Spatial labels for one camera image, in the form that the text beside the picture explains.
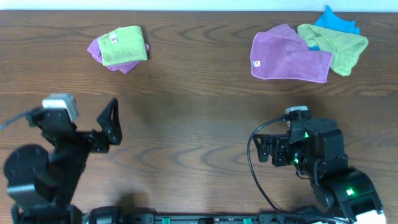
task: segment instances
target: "white tag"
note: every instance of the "white tag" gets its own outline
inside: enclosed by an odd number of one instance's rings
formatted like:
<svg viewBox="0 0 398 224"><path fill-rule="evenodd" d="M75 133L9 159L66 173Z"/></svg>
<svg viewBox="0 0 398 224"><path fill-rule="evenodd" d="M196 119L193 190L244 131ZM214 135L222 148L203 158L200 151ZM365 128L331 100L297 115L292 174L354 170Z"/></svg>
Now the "white tag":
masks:
<svg viewBox="0 0 398 224"><path fill-rule="evenodd" d="M254 66L254 67L258 67L258 66L260 66L260 65L261 65L260 61L255 61L255 62L253 62L253 66Z"/></svg>
<svg viewBox="0 0 398 224"><path fill-rule="evenodd" d="M118 39L116 38L116 34L115 33L109 34L109 39L111 40L112 44L116 43L118 41Z"/></svg>

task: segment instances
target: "stack of cloth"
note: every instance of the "stack of cloth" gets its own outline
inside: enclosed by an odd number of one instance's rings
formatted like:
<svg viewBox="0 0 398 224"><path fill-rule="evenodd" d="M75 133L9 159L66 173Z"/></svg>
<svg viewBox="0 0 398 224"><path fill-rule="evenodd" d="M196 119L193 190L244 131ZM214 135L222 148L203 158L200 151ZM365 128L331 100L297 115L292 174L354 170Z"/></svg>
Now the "stack of cloth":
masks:
<svg viewBox="0 0 398 224"><path fill-rule="evenodd" d="M142 60L147 60L149 45L144 42L141 27L119 27L97 37L88 47L93 58L111 71L130 72Z"/></svg>
<svg viewBox="0 0 398 224"><path fill-rule="evenodd" d="M354 21L344 21L329 6L314 25L297 33L287 24L258 33L250 55L251 73L261 79L298 79L324 83L329 67L348 76L368 40Z"/></svg>

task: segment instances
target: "white wall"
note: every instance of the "white wall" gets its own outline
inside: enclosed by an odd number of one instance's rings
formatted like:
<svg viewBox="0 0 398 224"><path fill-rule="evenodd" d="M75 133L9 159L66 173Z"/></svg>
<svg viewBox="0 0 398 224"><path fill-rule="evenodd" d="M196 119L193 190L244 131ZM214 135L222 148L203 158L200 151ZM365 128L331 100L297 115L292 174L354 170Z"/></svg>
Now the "white wall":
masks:
<svg viewBox="0 0 398 224"><path fill-rule="evenodd" d="M0 0L0 9L398 12L398 0Z"/></svg>

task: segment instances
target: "green towel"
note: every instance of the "green towel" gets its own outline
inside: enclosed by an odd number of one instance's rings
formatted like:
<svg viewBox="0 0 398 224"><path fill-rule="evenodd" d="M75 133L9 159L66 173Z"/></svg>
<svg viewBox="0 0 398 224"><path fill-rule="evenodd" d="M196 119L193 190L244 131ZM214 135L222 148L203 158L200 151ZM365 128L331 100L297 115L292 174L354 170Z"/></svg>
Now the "green towel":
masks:
<svg viewBox="0 0 398 224"><path fill-rule="evenodd" d="M141 27L118 28L98 39L105 66L147 60Z"/></svg>
<svg viewBox="0 0 398 224"><path fill-rule="evenodd" d="M330 30L310 24L302 24L297 33L309 47L319 46L320 50L333 53L330 68L342 76L350 75L359 55L368 46L366 37Z"/></svg>

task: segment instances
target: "wooden tabletop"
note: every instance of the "wooden tabletop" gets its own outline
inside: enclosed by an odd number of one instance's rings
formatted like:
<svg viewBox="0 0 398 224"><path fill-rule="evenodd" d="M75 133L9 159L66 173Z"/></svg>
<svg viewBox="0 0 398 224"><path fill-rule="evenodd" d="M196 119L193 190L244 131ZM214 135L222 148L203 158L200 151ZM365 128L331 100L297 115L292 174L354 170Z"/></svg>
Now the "wooden tabletop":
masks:
<svg viewBox="0 0 398 224"><path fill-rule="evenodd" d="M84 212L107 205L168 213L257 213L270 209L246 158L250 133L291 106L335 119L349 164L370 176L389 223L398 222L398 14L337 13L356 21L369 46L350 76L330 70L324 84L260 80L250 74L253 37L279 24L313 24L320 12L0 11L0 121L50 93L73 93L80 130L119 100L123 141L92 154L73 204ZM119 26L142 26L149 60L111 72L86 51ZM265 133L285 133L285 123ZM52 147L19 121L0 133L0 166L22 144ZM291 166L254 169L279 208L316 203ZM0 175L0 223L14 203Z"/></svg>

